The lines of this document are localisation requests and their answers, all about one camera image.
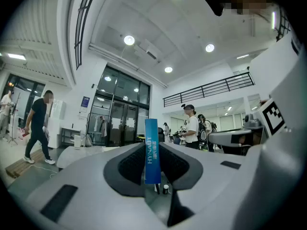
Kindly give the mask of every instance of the recessed light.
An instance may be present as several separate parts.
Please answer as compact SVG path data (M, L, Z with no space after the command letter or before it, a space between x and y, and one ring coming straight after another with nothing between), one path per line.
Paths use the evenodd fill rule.
M272 13L272 29L275 29L275 12Z
M134 40L134 37L133 37L133 36L128 35L128 36L125 36L124 42L125 42L125 44L127 44L127 45L133 45L134 42L135 42L135 40Z
M25 57L22 56L22 55L8 54L8 56L9 56L10 58L25 60Z
M239 57L237 57L237 59L241 59L241 58L244 58L246 56L249 56L249 55L239 56Z
M206 46L206 51L207 51L208 53L214 51L214 45L213 45L213 44L208 44L208 45Z
M165 68L165 72L166 72L166 73L170 73L170 72L172 72L172 71L173 71L173 69L172 69L171 67Z

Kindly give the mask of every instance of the person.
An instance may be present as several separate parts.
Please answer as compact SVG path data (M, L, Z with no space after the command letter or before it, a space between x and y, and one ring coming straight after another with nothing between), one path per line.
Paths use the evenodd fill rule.
M197 138L199 122L198 118L195 116L195 108L193 105L186 105L183 109L184 113L189 115L189 120L186 133L182 132L181 135L186 138L186 147L198 149L200 145Z
M169 127L168 127L167 123L164 123L163 125L165 126L165 130L164 130L165 141L170 142Z
M4 95L4 97L1 99L1 110L0 110L1 136L0 136L0 139L3 139L5 141L8 141L5 138L5 132L8 126L10 108L11 108L11 103L12 103L11 96L12 96L12 92L9 90L9 92L6 95Z
M36 100L33 103L29 116L27 118L27 122L24 128L24 132L27 134L29 133L29 125L31 122L31 138L26 146L24 161L28 163L35 163L33 159L30 157L30 152L32 147L35 143L39 140L42 144L42 150L45 156L45 162L49 164L55 164L48 152L48 140L43 131L43 126L45 124L45 116L47 111L47 104L52 102L53 100L53 93L50 90L47 90L44 94L44 97L41 99Z

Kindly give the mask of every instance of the light stand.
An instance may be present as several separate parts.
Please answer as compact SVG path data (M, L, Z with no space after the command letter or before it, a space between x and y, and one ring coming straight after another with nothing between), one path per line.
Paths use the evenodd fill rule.
M16 104L15 104L15 107L13 108L12 135L10 136L11 139L9 140L9 143L13 141L13 142L16 143L16 145L18 145L18 143L17 143L16 140L13 138L13 132L14 132L15 113L16 113L16 108L17 108L17 103L18 103L18 100L19 100L19 96L20 96L20 93L18 94L18 98L17 98Z

